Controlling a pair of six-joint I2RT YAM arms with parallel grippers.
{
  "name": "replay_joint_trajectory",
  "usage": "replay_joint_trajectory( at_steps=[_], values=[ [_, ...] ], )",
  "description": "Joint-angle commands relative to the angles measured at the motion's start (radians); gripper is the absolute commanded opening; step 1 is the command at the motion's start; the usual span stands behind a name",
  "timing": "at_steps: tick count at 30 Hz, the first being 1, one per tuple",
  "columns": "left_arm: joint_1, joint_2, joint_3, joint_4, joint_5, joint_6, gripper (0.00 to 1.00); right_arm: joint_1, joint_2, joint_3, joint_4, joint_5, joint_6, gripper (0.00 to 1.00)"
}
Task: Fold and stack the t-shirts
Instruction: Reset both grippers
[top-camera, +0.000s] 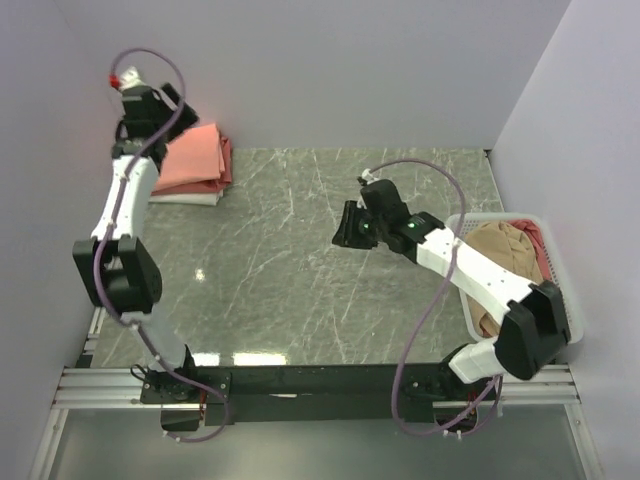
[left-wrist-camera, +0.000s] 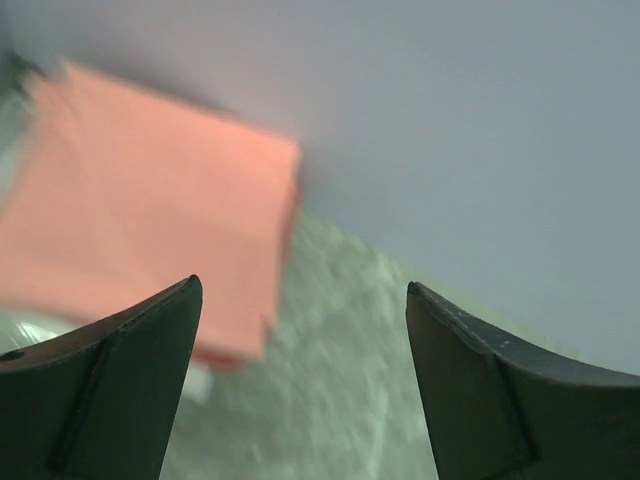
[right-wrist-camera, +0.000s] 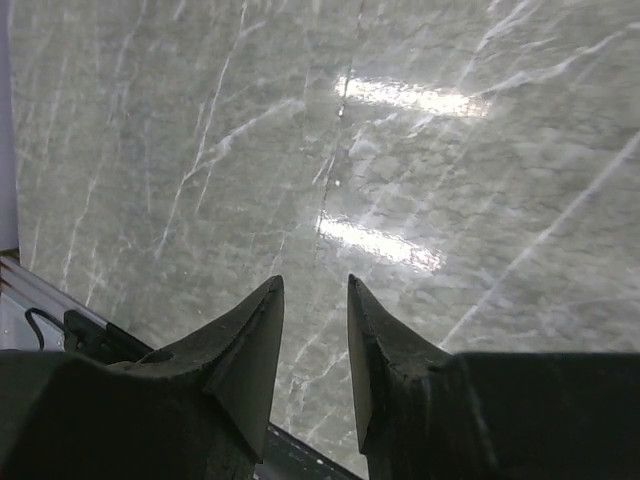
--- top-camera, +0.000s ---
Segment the salmon pink t-shirt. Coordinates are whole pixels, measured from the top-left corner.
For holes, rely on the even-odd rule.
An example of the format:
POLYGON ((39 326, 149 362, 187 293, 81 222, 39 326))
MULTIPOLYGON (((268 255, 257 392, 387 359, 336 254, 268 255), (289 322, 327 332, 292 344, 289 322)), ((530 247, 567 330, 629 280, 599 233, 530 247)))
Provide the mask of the salmon pink t-shirt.
POLYGON ((195 127, 169 145, 154 192, 214 186, 225 173, 223 142, 218 126, 195 127))

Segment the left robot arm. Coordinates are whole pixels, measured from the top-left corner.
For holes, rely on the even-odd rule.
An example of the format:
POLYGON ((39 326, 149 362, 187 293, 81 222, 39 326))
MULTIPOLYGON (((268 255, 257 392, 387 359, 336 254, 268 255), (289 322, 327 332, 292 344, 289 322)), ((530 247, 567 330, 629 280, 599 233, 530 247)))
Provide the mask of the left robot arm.
POLYGON ((176 401, 193 399, 200 388, 187 345, 159 310, 160 269, 141 240, 146 208, 169 144, 199 120, 171 84, 155 89, 142 81, 113 79, 124 113, 111 149, 112 179, 89 238, 78 240, 72 257, 96 307, 132 333, 150 355, 149 367, 167 373, 164 389, 176 401))

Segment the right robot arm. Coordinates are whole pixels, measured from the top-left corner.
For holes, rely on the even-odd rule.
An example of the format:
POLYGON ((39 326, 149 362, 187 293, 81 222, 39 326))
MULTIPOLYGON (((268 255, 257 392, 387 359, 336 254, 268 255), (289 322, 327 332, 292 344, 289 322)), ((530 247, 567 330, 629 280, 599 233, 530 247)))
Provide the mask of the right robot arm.
POLYGON ((410 213, 395 184, 361 179, 360 198, 348 200, 334 245, 371 250, 385 244, 392 252, 431 270, 475 300, 496 321, 492 338, 460 347, 439 374, 444 395, 460 399, 474 382, 500 374, 533 378, 571 341, 560 288, 508 271, 458 239, 436 217, 410 213))

